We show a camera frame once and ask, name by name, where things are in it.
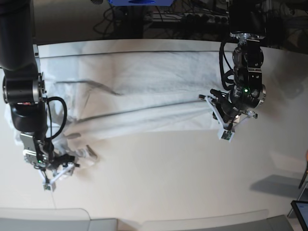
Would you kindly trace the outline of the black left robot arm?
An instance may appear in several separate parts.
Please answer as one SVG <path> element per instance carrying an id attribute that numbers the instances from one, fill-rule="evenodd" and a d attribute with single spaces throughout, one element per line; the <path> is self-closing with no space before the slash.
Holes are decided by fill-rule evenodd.
<path id="1" fill-rule="evenodd" d="M 210 93 L 222 121 L 231 124 L 241 114 L 247 114 L 265 101 L 266 87 L 262 83 L 261 70 L 264 54 L 260 43 L 266 29 L 263 15 L 252 0 L 230 0 L 228 19 L 230 34 L 219 48 L 219 70 L 225 91 L 211 90 Z M 232 53 L 234 67 L 225 71 L 224 47 L 232 39 L 237 40 Z"/>

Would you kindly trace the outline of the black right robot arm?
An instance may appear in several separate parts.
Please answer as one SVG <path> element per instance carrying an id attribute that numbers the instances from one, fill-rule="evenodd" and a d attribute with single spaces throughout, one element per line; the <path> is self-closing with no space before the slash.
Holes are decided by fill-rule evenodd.
<path id="1" fill-rule="evenodd" d="M 4 71 L 3 98 L 10 106 L 13 126 L 20 132 L 25 160 L 39 170 L 55 171 L 75 166 L 75 157 L 54 152 L 52 140 L 61 134 L 67 120 L 67 106 L 60 97 L 44 96 L 45 83 L 33 47 L 30 1 L 0 2 L 0 66 Z M 51 131 L 49 103 L 59 101 L 64 117 L 59 130 Z"/>

